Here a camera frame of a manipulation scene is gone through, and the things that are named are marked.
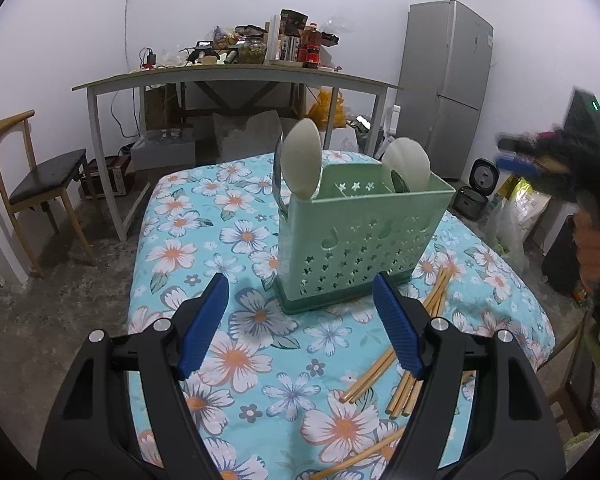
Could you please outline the person's right hand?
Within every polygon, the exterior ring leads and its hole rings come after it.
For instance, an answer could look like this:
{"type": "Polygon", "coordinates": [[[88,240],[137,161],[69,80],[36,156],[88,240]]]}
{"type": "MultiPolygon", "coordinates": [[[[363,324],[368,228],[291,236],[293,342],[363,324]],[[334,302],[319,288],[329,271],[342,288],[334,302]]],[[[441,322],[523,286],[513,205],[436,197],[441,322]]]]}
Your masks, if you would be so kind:
{"type": "Polygon", "coordinates": [[[594,228],[591,215],[585,209],[580,209],[573,219],[580,279],[592,294],[595,286],[600,284],[600,230],[594,228]]]}

